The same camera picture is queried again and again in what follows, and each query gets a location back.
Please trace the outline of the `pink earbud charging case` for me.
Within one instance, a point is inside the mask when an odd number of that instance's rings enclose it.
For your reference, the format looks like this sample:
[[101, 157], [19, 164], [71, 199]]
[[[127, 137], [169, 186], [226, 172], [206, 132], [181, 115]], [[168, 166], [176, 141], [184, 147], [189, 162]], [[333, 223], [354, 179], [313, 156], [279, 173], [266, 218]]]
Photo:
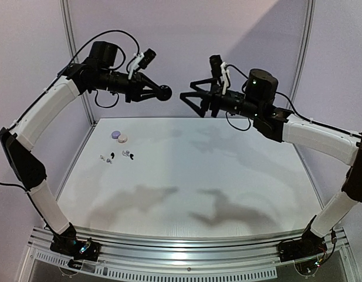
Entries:
[[128, 137], [127, 135], [124, 135], [124, 134], [121, 134], [118, 138], [117, 138], [117, 141], [119, 143], [126, 143], [126, 141], [128, 140]]

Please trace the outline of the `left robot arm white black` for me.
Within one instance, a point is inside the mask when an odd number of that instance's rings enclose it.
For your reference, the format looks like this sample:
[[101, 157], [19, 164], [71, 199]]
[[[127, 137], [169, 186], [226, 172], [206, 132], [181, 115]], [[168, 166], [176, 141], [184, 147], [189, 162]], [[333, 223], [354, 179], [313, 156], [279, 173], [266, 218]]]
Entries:
[[48, 187], [45, 166], [31, 153], [36, 141], [53, 119], [85, 92], [103, 90], [123, 94], [127, 103], [151, 98], [166, 101], [172, 95], [169, 86], [158, 85], [141, 73], [156, 56], [152, 49], [139, 53], [128, 73], [113, 68], [118, 49], [113, 43], [95, 41], [82, 63], [67, 65], [12, 129], [0, 131], [0, 142], [12, 170], [52, 233], [59, 236], [58, 246], [68, 255], [80, 250], [80, 242], [65, 232], [71, 223]]

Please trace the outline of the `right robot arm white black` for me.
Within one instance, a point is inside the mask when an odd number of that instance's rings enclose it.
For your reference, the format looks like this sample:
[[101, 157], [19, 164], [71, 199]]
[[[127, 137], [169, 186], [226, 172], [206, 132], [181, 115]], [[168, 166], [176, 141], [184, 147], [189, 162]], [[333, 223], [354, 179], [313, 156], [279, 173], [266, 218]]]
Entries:
[[296, 244], [301, 256], [309, 256], [324, 237], [355, 205], [362, 203], [362, 132], [343, 129], [301, 117], [294, 110], [274, 106], [278, 80], [269, 72], [251, 69], [244, 92], [228, 89], [228, 75], [190, 83], [191, 91], [180, 94], [198, 116], [211, 111], [240, 115], [253, 121], [252, 126], [264, 137], [282, 143], [301, 145], [324, 153], [345, 163], [350, 168], [341, 190], [309, 223], [304, 238]]

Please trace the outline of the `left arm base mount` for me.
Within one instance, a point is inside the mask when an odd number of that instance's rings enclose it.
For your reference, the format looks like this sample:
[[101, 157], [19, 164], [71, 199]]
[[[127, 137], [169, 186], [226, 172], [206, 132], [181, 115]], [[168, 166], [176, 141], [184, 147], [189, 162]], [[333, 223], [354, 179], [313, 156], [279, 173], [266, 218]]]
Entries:
[[79, 240], [76, 236], [54, 235], [50, 250], [72, 257], [73, 260], [97, 262], [102, 245], [91, 238]]

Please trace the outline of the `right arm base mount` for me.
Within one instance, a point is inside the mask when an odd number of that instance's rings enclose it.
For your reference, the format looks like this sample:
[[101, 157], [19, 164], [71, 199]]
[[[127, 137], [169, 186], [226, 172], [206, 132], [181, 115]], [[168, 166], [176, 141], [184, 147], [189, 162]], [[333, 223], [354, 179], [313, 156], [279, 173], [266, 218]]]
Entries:
[[281, 241], [276, 249], [280, 261], [285, 262], [323, 254], [327, 250], [327, 245], [324, 238], [303, 235], [297, 240]]

